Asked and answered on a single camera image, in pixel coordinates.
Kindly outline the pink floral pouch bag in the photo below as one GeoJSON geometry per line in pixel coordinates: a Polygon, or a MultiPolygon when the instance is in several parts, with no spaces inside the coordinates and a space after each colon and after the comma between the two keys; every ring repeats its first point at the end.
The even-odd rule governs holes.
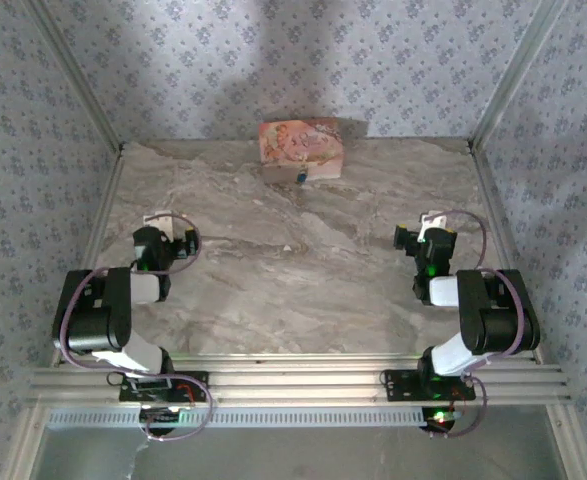
{"type": "Polygon", "coordinates": [[[301,169],[308,170],[305,182],[341,177],[345,151],[336,118],[265,122],[258,141],[266,183],[297,183],[301,169]]]}

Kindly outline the aluminium side rail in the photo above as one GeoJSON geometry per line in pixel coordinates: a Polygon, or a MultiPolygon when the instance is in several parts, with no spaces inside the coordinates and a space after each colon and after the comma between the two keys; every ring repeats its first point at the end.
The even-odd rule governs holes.
{"type": "Polygon", "coordinates": [[[82,270],[88,270],[89,272],[98,270],[98,273],[92,277],[92,280],[97,279],[99,275],[103,275],[105,273],[105,268],[98,265],[98,260],[102,252],[105,230],[108,224],[109,215],[112,209],[123,166],[124,161],[122,160],[122,153],[119,152],[114,158],[114,163],[109,172],[106,185],[102,191],[91,233],[89,235],[89,240],[87,242],[86,249],[81,261],[82,270]]]}
{"type": "Polygon", "coordinates": [[[498,257],[498,266],[502,270],[515,268],[515,258],[512,252],[514,247],[513,237],[508,225],[503,225],[504,208],[499,198],[499,193],[496,191],[496,184],[490,171],[488,160],[482,151],[471,150],[471,156],[477,172],[482,205],[485,209],[492,242],[498,257]]]}

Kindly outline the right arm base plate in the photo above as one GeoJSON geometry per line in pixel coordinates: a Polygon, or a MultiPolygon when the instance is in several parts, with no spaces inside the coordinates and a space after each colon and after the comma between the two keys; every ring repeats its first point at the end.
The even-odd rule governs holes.
{"type": "Polygon", "coordinates": [[[459,378],[424,376],[417,370],[384,370],[381,382],[389,402],[476,399],[474,387],[459,378]]]}

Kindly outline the aluminium mounting rail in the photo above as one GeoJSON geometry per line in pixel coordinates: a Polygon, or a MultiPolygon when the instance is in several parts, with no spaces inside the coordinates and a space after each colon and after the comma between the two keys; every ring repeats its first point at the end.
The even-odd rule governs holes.
{"type": "MultiPolygon", "coordinates": [[[[384,370],[413,369],[415,355],[400,354],[203,354],[175,355],[182,371],[209,373],[209,390],[220,407],[368,407],[386,405],[384,370]]],[[[494,360],[477,370],[491,405],[553,405],[571,402],[561,368],[531,353],[494,360]]],[[[60,363],[36,369],[27,392],[49,406],[104,406],[118,402],[117,389],[97,370],[60,363]]]]}

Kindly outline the aluminium frame post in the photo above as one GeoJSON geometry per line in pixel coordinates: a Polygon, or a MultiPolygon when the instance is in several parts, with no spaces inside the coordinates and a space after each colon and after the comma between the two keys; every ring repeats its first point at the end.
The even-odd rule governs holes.
{"type": "Polygon", "coordinates": [[[485,149],[528,70],[569,3],[570,0],[538,1],[529,25],[524,30],[520,43],[507,63],[477,128],[470,137],[469,145],[473,155],[485,149]]]}
{"type": "Polygon", "coordinates": [[[96,128],[100,138],[113,153],[120,152],[120,141],[98,98],[95,96],[87,76],[72,53],[62,30],[44,0],[20,0],[28,11],[43,42],[47,45],[59,65],[70,87],[96,128]]]}

